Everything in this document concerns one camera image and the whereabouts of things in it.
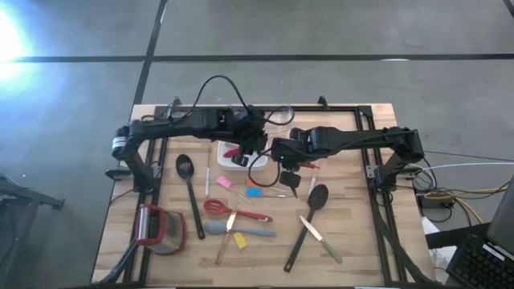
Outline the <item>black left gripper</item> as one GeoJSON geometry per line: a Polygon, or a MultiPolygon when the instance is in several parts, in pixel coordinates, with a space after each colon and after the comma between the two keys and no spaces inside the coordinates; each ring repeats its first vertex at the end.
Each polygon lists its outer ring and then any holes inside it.
{"type": "Polygon", "coordinates": [[[248,105],[243,111],[235,113],[233,137],[239,147],[231,157],[234,164],[246,167],[249,160],[247,155],[264,150],[267,143],[264,126],[264,111],[256,106],[248,105]]]}

